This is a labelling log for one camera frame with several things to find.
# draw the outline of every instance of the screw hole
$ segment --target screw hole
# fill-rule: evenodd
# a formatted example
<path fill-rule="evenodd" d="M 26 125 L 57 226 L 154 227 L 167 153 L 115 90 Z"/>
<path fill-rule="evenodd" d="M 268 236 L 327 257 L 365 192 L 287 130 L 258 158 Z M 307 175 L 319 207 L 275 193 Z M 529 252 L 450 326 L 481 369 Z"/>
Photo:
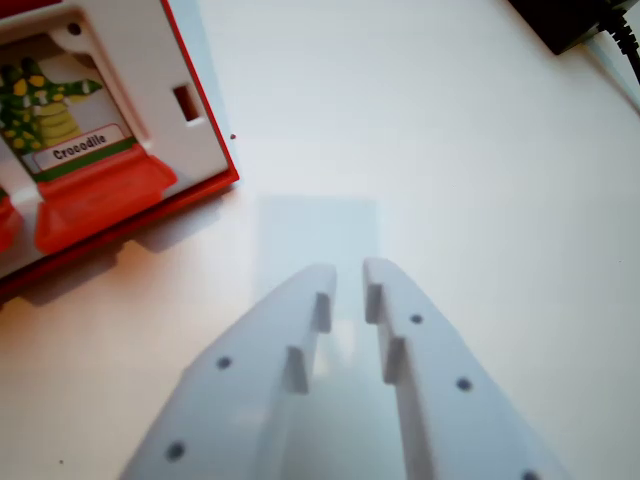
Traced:
<path fill-rule="evenodd" d="M 522 480 L 541 480 L 540 476 L 531 470 L 527 470 L 522 474 Z"/>
<path fill-rule="evenodd" d="M 463 392 L 468 392 L 469 390 L 471 390 L 471 387 L 473 386 L 473 385 L 471 385 L 471 382 L 469 381 L 469 379 L 468 378 L 464 378 L 464 377 L 459 378 L 458 381 L 456 382 L 456 385 Z M 535 478 L 526 478 L 524 480 L 536 480 L 536 479 Z"/>
<path fill-rule="evenodd" d="M 218 368 L 220 370 L 229 368 L 230 365 L 231 365 L 231 359 L 229 357 L 222 357 L 218 359 Z"/>
<path fill-rule="evenodd" d="M 82 28 L 77 23 L 70 23 L 67 25 L 67 30 L 71 35 L 80 35 L 82 33 Z"/>
<path fill-rule="evenodd" d="M 186 451 L 186 448 L 184 446 L 184 443 L 176 441 L 176 442 L 173 442 L 171 445 L 169 445 L 169 448 L 167 448 L 167 453 L 165 454 L 165 456 L 167 457 L 167 460 L 169 460 L 170 462 L 175 462 L 177 460 L 180 460 L 184 456 L 185 451 Z"/>

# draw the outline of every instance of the small hole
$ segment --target small hole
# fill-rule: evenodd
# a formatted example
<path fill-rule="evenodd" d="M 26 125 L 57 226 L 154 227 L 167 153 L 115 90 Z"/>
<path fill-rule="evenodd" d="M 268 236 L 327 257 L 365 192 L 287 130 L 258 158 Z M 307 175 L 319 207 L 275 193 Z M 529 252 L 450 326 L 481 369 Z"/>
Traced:
<path fill-rule="evenodd" d="M 170 462 L 175 462 L 177 460 L 180 460 L 184 456 L 185 451 L 186 448 L 184 446 L 184 443 L 173 442 L 171 445 L 169 445 L 169 448 L 167 448 L 167 453 L 165 454 L 165 456 Z"/>
<path fill-rule="evenodd" d="M 196 103 L 191 97 L 188 85 L 180 85 L 179 87 L 174 88 L 173 94 L 176 96 L 178 105 L 180 105 L 182 114 L 187 122 L 195 120 L 200 116 L 198 109 L 196 108 Z"/>
<path fill-rule="evenodd" d="M 540 476 L 536 472 L 527 470 L 522 474 L 522 480 L 541 480 Z"/>
<path fill-rule="evenodd" d="M 225 368 L 229 368 L 231 365 L 231 359 L 229 357 L 222 357 L 218 359 L 218 368 L 220 370 L 224 370 Z"/>
<path fill-rule="evenodd" d="M 82 28 L 77 23 L 70 23 L 67 25 L 67 30 L 71 35 L 80 35 L 82 33 Z"/>
<path fill-rule="evenodd" d="M 469 390 L 471 390 L 471 382 L 469 381 L 469 379 L 467 378 L 459 378 L 458 381 L 456 382 L 456 385 L 458 386 L 458 388 L 460 390 L 462 390 L 463 392 L 468 392 Z"/>

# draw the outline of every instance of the green crocodile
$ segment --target green crocodile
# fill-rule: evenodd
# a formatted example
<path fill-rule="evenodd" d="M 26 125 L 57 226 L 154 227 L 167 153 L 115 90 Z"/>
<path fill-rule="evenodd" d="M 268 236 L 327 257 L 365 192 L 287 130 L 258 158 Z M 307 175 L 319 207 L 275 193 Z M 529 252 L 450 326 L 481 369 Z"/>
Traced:
<path fill-rule="evenodd" d="M 0 132 L 11 149 L 20 155 L 34 153 L 82 134 L 69 112 L 71 103 L 85 100 L 102 88 L 85 79 L 54 83 L 32 58 L 0 68 Z"/>

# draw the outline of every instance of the red plastic frame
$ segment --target red plastic frame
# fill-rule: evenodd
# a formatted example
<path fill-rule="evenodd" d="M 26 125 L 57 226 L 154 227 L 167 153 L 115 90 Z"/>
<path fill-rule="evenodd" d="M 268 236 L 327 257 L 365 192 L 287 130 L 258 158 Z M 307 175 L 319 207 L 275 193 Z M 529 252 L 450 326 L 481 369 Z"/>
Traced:
<path fill-rule="evenodd" d="M 220 192 L 220 190 L 225 187 L 230 186 L 232 183 L 239 180 L 238 172 L 233 164 L 233 160 L 231 159 L 231 155 L 229 154 L 229 150 L 227 149 L 226 142 L 220 132 L 220 128 L 218 127 L 218 123 L 216 122 L 215 117 L 213 116 L 213 111 L 211 110 L 211 106 L 207 101 L 207 97 L 204 93 L 204 89 L 202 88 L 202 84 L 200 83 L 200 79 L 196 73 L 195 67 L 193 66 L 193 62 L 191 61 L 191 57 L 189 56 L 189 52 L 187 51 L 187 47 L 182 40 L 182 36 L 180 35 L 180 31 L 178 30 L 178 25 L 176 23 L 175 17 L 171 12 L 171 7 L 169 6 L 169 0 L 159 0 L 162 3 L 162 7 L 164 8 L 165 14 L 167 16 L 167 20 L 171 25 L 171 30 L 173 30 L 173 34 L 178 42 L 178 46 L 180 47 L 180 51 L 184 57 L 185 63 L 187 64 L 187 68 L 191 73 L 191 77 L 193 78 L 193 82 L 198 91 L 198 95 L 200 95 L 200 99 L 202 100 L 202 104 L 207 112 L 207 116 L 209 117 L 209 121 L 213 126 L 213 129 L 216 133 L 216 137 L 218 138 L 218 142 L 220 143 L 220 147 L 224 153 L 224 156 L 227 159 L 229 169 L 219 173 L 218 175 L 200 182 L 193 187 L 180 192 L 176 195 L 173 195 L 170 198 L 162 201 L 158 205 L 145 210 L 137 215 L 134 215 L 127 220 L 123 220 L 122 222 L 113 225 L 112 227 L 103 230 L 92 237 L 89 237 L 85 240 L 82 240 L 75 245 L 63 250 L 59 253 L 48 255 L 34 263 L 31 263 L 20 270 L 13 272 L 6 277 L 0 279 L 0 297 L 6 299 L 11 296 L 15 296 L 20 289 L 31 284 L 37 278 L 56 270 L 57 268 L 70 263 L 74 260 L 77 260 L 91 250 L 94 250 L 98 247 L 106 245 L 108 243 L 113 242 L 119 238 L 123 238 L 126 234 L 133 232 L 134 230 L 143 227 L 144 225 L 148 225 L 151 222 L 154 222 L 162 217 L 165 217 L 177 210 L 180 210 L 187 205 L 194 203 L 198 200 L 201 200 L 205 197 L 215 194 L 216 192 Z M 52 3 L 58 3 L 57 1 L 40 1 L 34 0 L 32 2 L 25 2 L 38 4 L 38 6 L 44 6 Z"/>

